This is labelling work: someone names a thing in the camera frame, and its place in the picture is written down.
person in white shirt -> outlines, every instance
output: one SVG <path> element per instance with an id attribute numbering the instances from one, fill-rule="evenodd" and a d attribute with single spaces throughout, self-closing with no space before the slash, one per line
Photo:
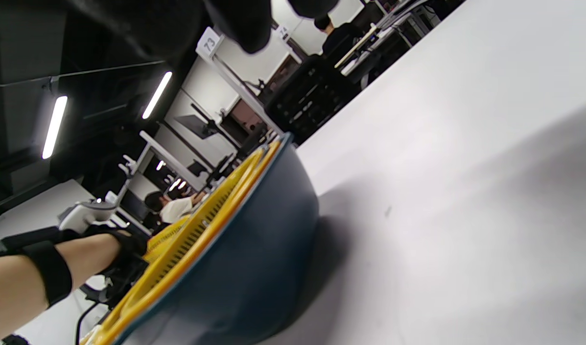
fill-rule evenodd
<path id="1" fill-rule="evenodd" d="M 187 198 L 172 200 L 161 192 L 152 192 L 146 196 L 146 207 L 154 212 L 159 212 L 164 223 L 173 224 L 183 216 L 190 214 L 193 206 L 205 196 L 204 192 L 193 194 Z"/>

human arm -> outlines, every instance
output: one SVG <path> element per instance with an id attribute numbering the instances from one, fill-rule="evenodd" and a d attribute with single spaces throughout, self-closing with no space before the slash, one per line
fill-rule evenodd
<path id="1" fill-rule="evenodd" d="M 115 260 L 120 244 L 111 234 L 96 234 L 57 244 L 56 249 L 69 267 L 75 290 Z M 23 255 L 0 257 L 0 339 L 47 307 L 44 283 L 33 262 Z"/>
<path id="2" fill-rule="evenodd" d="M 201 201 L 201 199 L 203 199 L 204 196 L 206 196 L 206 192 L 203 192 L 203 191 L 196 193 L 196 194 L 193 194 L 190 197 L 190 201 L 193 204 L 193 206 L 195 206 Z"/>

person in black shirt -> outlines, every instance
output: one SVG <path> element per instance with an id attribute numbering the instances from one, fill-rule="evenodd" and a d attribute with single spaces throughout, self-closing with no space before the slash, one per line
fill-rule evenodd
<path id="1" fill-rule="evenodd" d="M 344 23 L 334 28 L 328 15 L 315 19 L 315 27 L 328 35 L 323 43 L 323 56 L 334 64 L 363 37 L 363 31 L 351 23 Z"/>

black hair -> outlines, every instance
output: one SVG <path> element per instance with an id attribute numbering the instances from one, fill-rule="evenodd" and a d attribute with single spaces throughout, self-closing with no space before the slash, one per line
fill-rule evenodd
<path id="1" fill-rule="evenodd" d="M 150 210 L 153 210 L 154 212 L 161 212 L 163 209 L 163 203 L 161 203 L 162 197 L 163 194 L 161 192 L 152 192 L 146 195 L 144 203 Z"/>
<path id="2" fill-rule="evenodd" d="M 315 19 L 315 27 L 319 30 L 327 29 L 331 24 L 331 18 L 328 15 Z"/>

ceiling light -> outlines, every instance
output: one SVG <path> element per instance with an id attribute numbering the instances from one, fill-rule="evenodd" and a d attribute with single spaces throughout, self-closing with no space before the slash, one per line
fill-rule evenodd
<path id="1" fill-rule="evenodd" d="M 52 111 L 52 118 L 50 119 L 50 127 L 48 127 L 48 134 L 46 135 L 46 143 L 44 150 L 41 152 L 42 159 L 49 159 L 54 151 L 54 144 L 57 142 L 59 135 L 59 128 L 63 120 L 63 113 L 67 105 L 67 96 L 60 96 L 54 103 L 54 110 Z"/>
<path id="2" fill-rule="evenodd" d="M 179 183 L 180 183 L 180 181 L 181 181 L 180 179 L 177 179 L 177 180 L 176 180 L 176 182 L 174 182 L 174 184 L 173 184 L 173 185 L 170 187 L 170 192 L 171 192 L 172 190 L 174 190 L 174 188 L 176 188 L 177 184 L 179 184 Z"/>
<path id="3" fill-rule="evenodd" d="M 142 118 L 146 119 L 148 118 L 148 116 L 150 116 L 150 113 L 154 109 L 155 105 L 157 105 L 157 102 L 159 101 L 161 94 L 165 90 L 167 83 L 170 81 L 170 78 L 172 78 L 172 72 L 165 73 L 165 75 L 163 76 L 163 80 L 159 84 L 159 87 L 157 87 L 157 91 L 155 91 L 154 96 L 152 96 L 152 100 L 150 100 L 150 103 L 148 103 L 148 106 L 146 107 L 144 115 L 141 116 Z"/>

